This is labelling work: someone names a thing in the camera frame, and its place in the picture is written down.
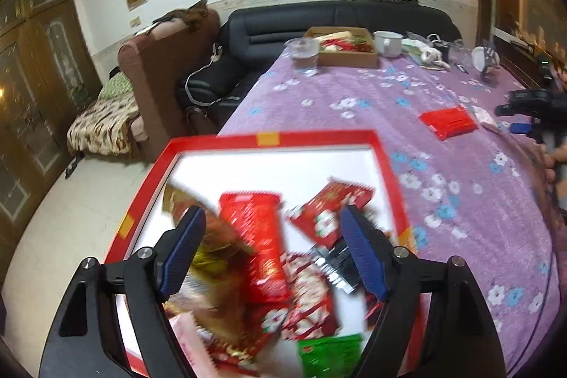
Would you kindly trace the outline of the person right hand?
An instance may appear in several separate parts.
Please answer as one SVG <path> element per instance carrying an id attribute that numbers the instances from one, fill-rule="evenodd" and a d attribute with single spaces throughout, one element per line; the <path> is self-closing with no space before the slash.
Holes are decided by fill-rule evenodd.
<path id="1" fill-rule="evenodd" d="M 546 178 L 554 193 L 556 205 L 566 213 L 566 144 L 544 153 Z"/>

